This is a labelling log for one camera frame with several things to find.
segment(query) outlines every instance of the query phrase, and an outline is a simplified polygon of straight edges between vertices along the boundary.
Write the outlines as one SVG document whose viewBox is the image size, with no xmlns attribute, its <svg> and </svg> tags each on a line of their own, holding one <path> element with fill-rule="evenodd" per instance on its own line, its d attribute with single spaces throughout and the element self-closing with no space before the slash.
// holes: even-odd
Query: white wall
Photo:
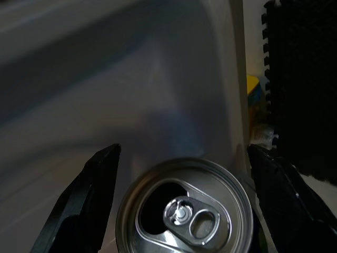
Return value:
<svg viewBox="0 0 337 253">
<path fill-rule="evenodd" d="M 264 87 L 267 79 L 264 76 L 263 44 L 267 40 L 262 39 L 262 30 L 265 25 L 261 23 L 261 15 L 266 9 L 263 5 L 267 0 L 243 0 L 245 44 L 246 44 L 246 68 L 248 75 L 257 76 Z"/>
</svg>

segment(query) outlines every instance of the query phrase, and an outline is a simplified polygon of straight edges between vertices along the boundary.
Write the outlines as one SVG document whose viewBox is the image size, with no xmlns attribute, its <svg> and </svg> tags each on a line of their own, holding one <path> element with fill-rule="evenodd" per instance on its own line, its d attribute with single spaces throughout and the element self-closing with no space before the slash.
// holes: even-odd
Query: gray surface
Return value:
<svg viewBox="0 0 337 253">
<path fill-rule="evenodd" d="M 0 70 L 3 252 L 28 252 L 59 194 L 114 142 L 122 154 L 102 252 L 115 252 L 122 196 L 151 165 L 203 156 L 245 172 L 245 82 L 237 69 L 244 59 L 236 57 L 244 49 L 234 36 L 243 30 L 233 25 L 229 2 L 156 3 L 109 16 Z M 42 29 L 33 22 L 18 34 L 58 34 L 61 27 L 47 28 L 60 17 L 48 15 Z M 6 38 L 0 41 L 10 47 Z"/>
</svg>

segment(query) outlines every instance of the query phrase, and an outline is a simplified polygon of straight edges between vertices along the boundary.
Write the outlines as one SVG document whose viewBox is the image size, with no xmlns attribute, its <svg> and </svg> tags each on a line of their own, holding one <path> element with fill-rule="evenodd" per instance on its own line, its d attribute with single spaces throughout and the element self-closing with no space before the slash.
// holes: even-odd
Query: can lid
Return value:
<svg viewBox="0 0 337 253">
<path fill-rule="evenodd" d="M 243 187 L 201 159 L 164 162 L 140 177 L 116 222 L 120 252 L 248 252 L 252 234 Z"/>
</svg>

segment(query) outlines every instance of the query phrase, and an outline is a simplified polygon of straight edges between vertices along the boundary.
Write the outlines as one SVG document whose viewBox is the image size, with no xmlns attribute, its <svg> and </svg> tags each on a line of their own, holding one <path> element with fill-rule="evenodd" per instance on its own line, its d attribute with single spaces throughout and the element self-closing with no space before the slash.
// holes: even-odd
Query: black mat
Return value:
<svg viewBox="0 0 337 253">
<path fill-rule="evenodd" d="M 298 170 L 337 184 L 337 1 L 268 2 L 270 123 L 277 150 Z"/>
</svg>

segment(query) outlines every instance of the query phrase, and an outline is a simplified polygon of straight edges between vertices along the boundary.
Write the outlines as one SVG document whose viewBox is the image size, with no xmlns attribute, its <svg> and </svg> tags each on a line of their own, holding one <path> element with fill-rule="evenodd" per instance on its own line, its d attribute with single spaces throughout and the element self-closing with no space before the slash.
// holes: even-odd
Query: can opening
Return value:
<svg viewBox="0 0 337 253">
<path fill-rule="evenodd" d="M 191 225 L 191 234 L 197 239 L 208 236 L 214 228 L 215 218 L 211 212 L 203 211 L 196 215 Z"/>
<path fill-rule="evenodd" d="M 163 212 L 166 205 L 178 196 L 187 196 L 187 191 L 177 183 L 162 184 L 152 192 L 140 212 L 140 224 L 147 233 L 158 235 L 167 230 Z"/>
</svg>

